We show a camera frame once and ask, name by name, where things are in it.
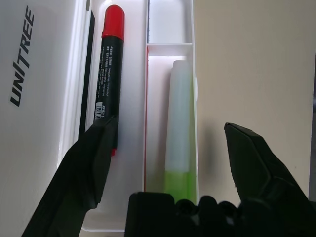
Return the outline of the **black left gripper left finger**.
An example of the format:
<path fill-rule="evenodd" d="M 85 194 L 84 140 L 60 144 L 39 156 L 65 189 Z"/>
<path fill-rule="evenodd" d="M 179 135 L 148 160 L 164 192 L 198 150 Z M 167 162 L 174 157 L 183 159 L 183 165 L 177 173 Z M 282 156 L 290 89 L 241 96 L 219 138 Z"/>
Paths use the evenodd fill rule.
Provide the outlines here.
<path fill-rule="evenodd" d="M 96 121 L 66 152 L 24 237 L 77 237 L 86 213 L 100 203 L 118 117 Z"/>

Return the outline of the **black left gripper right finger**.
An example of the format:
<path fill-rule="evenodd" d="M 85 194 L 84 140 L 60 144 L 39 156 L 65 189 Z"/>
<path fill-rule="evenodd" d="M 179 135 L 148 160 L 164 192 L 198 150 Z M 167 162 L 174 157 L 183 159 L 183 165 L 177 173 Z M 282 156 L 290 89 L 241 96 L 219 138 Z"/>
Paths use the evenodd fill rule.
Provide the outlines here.
<path fill-rule="evenodd" d="M 234 123 L 226 123 L 224 131 L 231 173 L 240 200 L 266 201 L 276 211 L 287 236 L 314 237 L 315 203 L 308 200 L 264 138 Z"/>

